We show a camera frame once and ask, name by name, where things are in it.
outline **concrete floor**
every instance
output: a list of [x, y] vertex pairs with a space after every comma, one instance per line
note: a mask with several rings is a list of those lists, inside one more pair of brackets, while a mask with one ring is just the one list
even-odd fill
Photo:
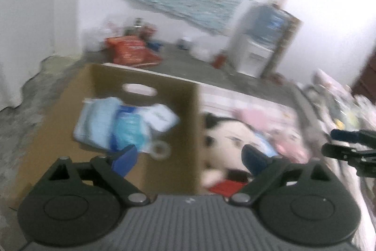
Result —
[[[187, 51], [165, 45], [164, 60], [149, 70], [195, 80], [296, 108], [288, 87], [238, 74], [225, 65], [214, 69], [192, 58]], [[41, 72], [23, 87], [24, 101], [18, 108], [0, 112], [0, 245], [6, 251], [17, 251], [25, 243], [16, 220], [16, 212], [6, 203], [9, 188], [17, 173], [18, 164], [43, 117], [73, 76], [89, 62], [110, 62], [106, 52], [86, 54], [80, 60], [50, 57], [42, 63]]]

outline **ribbed gray surface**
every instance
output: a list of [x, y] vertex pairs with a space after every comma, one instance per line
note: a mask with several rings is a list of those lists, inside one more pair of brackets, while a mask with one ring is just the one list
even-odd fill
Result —
[[[233, 207], [221, 196], [158, 196], [132, 208], [119, 226], [95, 243], [51, 248], [32, 243], [25, 251], [294, 251], [314, 250], [274, 237], [251, 210]], [[347, 243], [320, 251], [356, 251]]]

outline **black circular joint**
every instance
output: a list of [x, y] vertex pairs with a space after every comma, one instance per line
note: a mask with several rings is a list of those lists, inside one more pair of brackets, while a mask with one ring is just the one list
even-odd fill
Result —
[[89, 202], [75, 195], [57, 196], [44, 206], [47, 216], [55, 220], [73, 220], [81, 217], [89, 208]]
[[272, 233], [304, 246], [335, 245], [352, 237], [360, 211], [351, 196], [277, 188], [261, 197], [257, 213]]
[[119, 201], [96, 186], [55, 189], [28, 195], [18, 210], [18, 222], [28, 239], [42, 245], [72, 247], [109, 233], [121, 215]]
[[322, 220], [333, 215], [334, 205], [320, 196], [300, 196], [291, 202], [291, 210], [295, 215], [307, 220]]

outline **tape roll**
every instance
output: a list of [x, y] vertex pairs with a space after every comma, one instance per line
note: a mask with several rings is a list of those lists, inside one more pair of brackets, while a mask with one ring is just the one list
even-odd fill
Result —
[[149, 153], [157, 161], [168, 159], [171, 155], [171, 147], [164, 141], [153, 141], [150, 144]]

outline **brown door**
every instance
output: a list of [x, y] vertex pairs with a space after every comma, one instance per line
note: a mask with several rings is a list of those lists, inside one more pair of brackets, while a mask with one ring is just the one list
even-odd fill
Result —
[[371, 57], [362, 75], [354, 84], [353, 95], [364, 95], [372, 103], [376, 101], [376, 53]]

